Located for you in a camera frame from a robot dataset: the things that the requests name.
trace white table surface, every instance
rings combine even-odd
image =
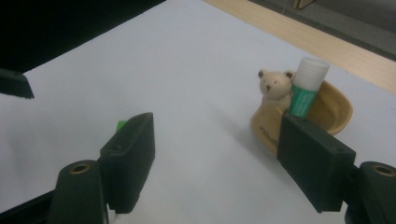
[[[118,120],[150,111],[156,159],[117,223],[344,223],[317,214],[249,128],[258,71],[304,56],[200,0],[166,1],[26,73],[34,100],[0,95],[0,211],[52,190],[64,166],[99,157]],[[356,165],[396,166],[396,95],[335,66],[326,79],[354,106],[336,137]]]

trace brass screw hole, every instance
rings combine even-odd
[[[386,176],[391,176],[394,177],[396,176],[396,172],[394,170],[390,170],[388,167],[381,166],[381,165],[375,165],[373,166],[374,170],[381,174],[381,175],[386,175]]]
[[[90,169],[90,165],[87,164],[79,164],[74,166],[71,170],[70,170],[70,174],[72,175],[79,175],[82,174],[86,171],[88,171]]]

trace bear ear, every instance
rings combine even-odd
[[[294,71],[288,70],[288,71],[286,71],[286,72],[283,73],[283,74],[284,74],[288,79],[293,80],[296,73],[295,73]]]
[[[262,70],[260,70],[259,72],[259,78],[262,78],[264,76],[264,74],[268,73],[268,70],[263,68]]]

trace bear face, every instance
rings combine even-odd
[[[260,90],[265,98],[271,100],[280,99],[290,93],[291,82],[294,79],[293,71],[269,72],[262,69],[259,72]]]

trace white cap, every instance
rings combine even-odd
[[[330,65],[320,60],[303,58],[293,84],[308,91],[317,91],[329,71]]]

